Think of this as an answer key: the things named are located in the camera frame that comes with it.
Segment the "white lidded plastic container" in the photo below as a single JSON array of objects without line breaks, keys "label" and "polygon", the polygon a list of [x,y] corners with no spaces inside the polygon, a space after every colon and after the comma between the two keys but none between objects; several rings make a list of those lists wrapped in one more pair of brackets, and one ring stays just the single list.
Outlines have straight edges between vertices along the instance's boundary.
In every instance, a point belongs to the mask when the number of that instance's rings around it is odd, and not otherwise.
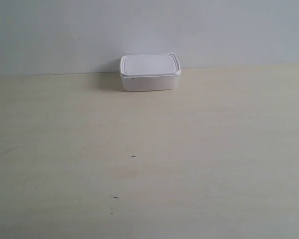
[{"label": "white lidded plastic container", "polygon": [[122,86],[128,92],[171,90],[180,75],[180,63],[173,54],[126,55],[120,60]]}]

